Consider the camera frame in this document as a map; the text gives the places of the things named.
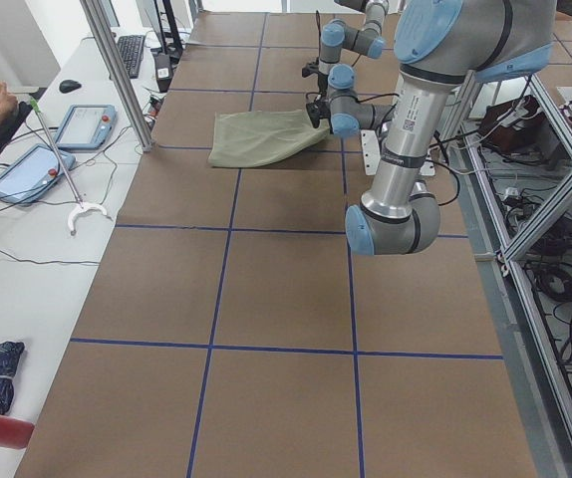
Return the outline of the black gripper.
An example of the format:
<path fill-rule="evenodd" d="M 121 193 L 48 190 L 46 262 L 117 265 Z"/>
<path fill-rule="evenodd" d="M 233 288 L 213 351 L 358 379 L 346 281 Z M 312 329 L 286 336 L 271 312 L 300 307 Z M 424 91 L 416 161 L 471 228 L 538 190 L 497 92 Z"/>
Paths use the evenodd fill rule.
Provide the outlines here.
<path fill-rule="evenodd" d="M 317 77 L 318 94 L 326 95 L 328 89 L 328 77 L 331 69 L 329 63 L 321 61 L 317 58 L 315 61 L 308 62 L 301 71 L 303 78 L 315 75 Z"/>
<path fill-rule="evenodd" d="M 331 111 L 328 100 L 321 99 L 307 103 L 306 113 L 313 128 L 320 128 L 321 126 L 332 128 L 330 123 Z"/>

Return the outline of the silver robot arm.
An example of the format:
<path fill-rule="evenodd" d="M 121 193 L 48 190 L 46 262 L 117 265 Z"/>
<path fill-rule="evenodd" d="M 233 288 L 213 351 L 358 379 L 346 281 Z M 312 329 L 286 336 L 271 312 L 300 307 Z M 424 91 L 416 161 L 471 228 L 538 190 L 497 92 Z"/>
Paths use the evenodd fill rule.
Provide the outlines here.
<path fill-rule="evenodd" d="M 362 12 L 360 29 L 341 20 L 320 33 L 318 61 L 304 70 L 319 76 L 320 97 L 308 105 L 312 124 L 326 118 L 341 138 L 385 125 L 372 185 L 346 211 L 346 235 L 361 255 L 421 252 L 439 231 L 436 199 L 419 174 L 450 92 L 473 72 L 481 83 L 529 76 L 551 55 L 553 1 L 413 1 L 403 11 L 394 54 L 403 81 L 391 107 L 367 105 L 354 90 L 355 72 L 343 51 L 372 59 L 386 46 L 386 1 L 347 1 Z"/>
<path fill-rule="evenodd" d="M 351 27 L 340 19 L 321 26 L 320 16 L 316 15 L 318 56 L 302 68 L 302 77 L 317 76 L 318 98 L 326 95 L 330 71 L 340 63 L 343 50 L 361 57 L 379 59 L 386 47 L 382 33 L 390 10 L 388 1 L 338 0 L 336 4 L 363 13 L 365 21 L 360 29 Z"/>

